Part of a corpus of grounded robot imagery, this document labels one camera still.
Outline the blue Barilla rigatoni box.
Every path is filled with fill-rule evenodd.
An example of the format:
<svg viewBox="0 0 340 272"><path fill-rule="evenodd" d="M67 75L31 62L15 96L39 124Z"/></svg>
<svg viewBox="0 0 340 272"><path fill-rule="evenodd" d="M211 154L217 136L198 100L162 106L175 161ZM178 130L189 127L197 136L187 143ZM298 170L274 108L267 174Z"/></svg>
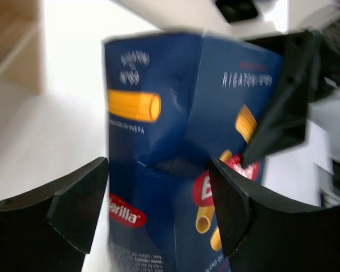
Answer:
<svg viewBox="0 0 340 272"><path fill-rule="evenodd" d="M158 32L104 43L109 248L118 271L229 271L207 167L238 166L283 66L244 41Z"/></svg>

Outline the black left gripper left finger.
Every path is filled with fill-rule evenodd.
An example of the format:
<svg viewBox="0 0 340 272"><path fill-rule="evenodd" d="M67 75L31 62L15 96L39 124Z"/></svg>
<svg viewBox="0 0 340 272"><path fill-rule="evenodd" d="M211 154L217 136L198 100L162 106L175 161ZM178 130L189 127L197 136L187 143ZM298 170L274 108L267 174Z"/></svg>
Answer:
<svg viewBox="0 0 340 272"><path fill-rule="evenodd" d="M0 201L0 271L81 271L108 179L99 157L66 176Z"/></svg>

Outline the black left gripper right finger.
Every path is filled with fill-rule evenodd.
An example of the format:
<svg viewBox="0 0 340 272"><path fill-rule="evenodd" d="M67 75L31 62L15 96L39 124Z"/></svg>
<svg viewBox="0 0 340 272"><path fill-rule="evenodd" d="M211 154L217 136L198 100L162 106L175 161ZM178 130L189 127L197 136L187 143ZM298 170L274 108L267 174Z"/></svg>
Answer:
<svg viewBox="0 0 340 272"><path fill-rule="evenodd" d="M212 197L232 271L340 271L340 205L278 194L214 159Z"/></svg>

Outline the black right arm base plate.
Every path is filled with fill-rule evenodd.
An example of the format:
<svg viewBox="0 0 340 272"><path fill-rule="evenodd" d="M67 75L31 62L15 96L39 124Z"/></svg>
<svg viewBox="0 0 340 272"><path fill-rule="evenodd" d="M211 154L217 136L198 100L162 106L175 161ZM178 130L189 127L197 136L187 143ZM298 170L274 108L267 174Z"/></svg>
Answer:
<svg viewBox="0 0 340 272"><path fill-rule="evenodd" d="M216 0L215 5L229 24L259 16L259 11L251 0Z"/></svg>

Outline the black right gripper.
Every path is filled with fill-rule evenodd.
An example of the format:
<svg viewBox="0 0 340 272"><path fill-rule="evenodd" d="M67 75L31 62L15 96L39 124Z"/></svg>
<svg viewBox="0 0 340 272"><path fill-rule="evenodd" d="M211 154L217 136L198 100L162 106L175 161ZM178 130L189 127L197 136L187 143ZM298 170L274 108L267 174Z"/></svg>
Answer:
<svg viewBox="0 0 340 272"><path fill-rule="evenodd" d="M331 96L340 87L340 19L308 29L250 40L281 54L283 67L242 154L242 167L303 143L309 103Z"/></svg>

